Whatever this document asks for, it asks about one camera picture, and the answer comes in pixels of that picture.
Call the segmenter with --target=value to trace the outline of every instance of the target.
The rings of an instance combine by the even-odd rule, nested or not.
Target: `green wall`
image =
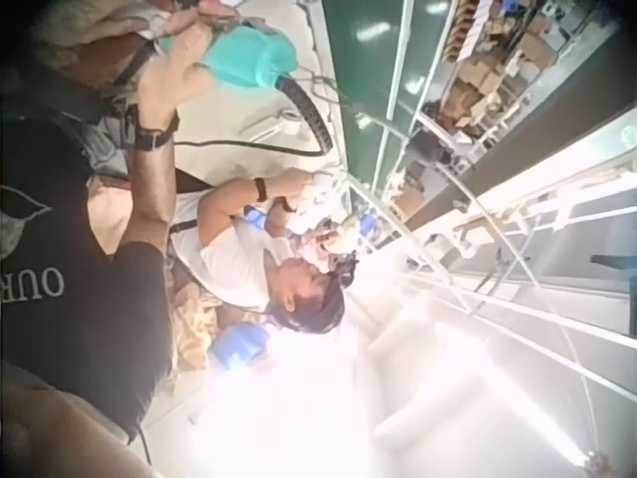
[[[392,122],[408,132],[420,102],[425,80],[434,61],[449,11],[429,13],[439,0],[413,0],[411,35],[407,43],[398,101]],[[396,60],[403,0],[322,0],[336,81],[341,91],[366,113],[385,118]],[[361,32],[373,25],[388,31],[364,40]],[[358,126],[355,114],[342,108],[349,171],[371,184],[383,128],[374,123]],[[400,141],[390,134],[381,162],[377,191],[385,185],[394,167]]]

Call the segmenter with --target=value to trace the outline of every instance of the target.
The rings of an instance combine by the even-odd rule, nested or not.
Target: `bracelet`
[[[254,180],[255,180],[255,186],[257,186],[257,192],[259,193],[257,202],[267,201],[268,191],[266,190],[266,181],[264,181],[263,177],[255,177]]]
[[[297,212],[297,209],[293,208],[290,203],[288,202],[288,199],[285,196],[282,196],[280,198],[281,201],[281,207],[283,207],[283,210],[286,212],[289,212],[291,214],[294,214],[295,212]]]

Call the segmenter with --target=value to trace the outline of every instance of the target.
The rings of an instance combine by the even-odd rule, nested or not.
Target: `black t-shirt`
[[[2,357],[134,436],[171,364],[163,257],[143,243],[103,252],[89,176],[55,124],[3,122]]]

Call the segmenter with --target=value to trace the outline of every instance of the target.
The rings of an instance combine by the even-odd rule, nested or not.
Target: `man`
[[[170,369],[172,132],[177,105],[211,84],[196,65],[210,41],[197,21],[140,73],[132,213],[112,259],[89,224],[82,152],[53,121],[3,119],[3,476],[152,473],[113,436],[137,434]]]
[[[313,176],[288,169],[268,178],[237,178],[178,195],[171,239],[194,279],[224,303],[270,315],[281,326],[324,334],[344,313],[339,275],[295,257],[287,225]],[[236,217],[274,198],[263,229]]]

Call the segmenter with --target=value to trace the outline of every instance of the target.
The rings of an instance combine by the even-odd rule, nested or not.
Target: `white t-shirt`
[[[205,193],[178,194],[173,224],[196,219],[199,199]],[[207,246],[199,241],[197,228],[172,234],[171,239],[177,257],[215,297],[258,310],[270,302],[264,252],[269,250],[277,263],[294,255],[288,239],[273,238],[243,219],[233,220],[232,227]]]

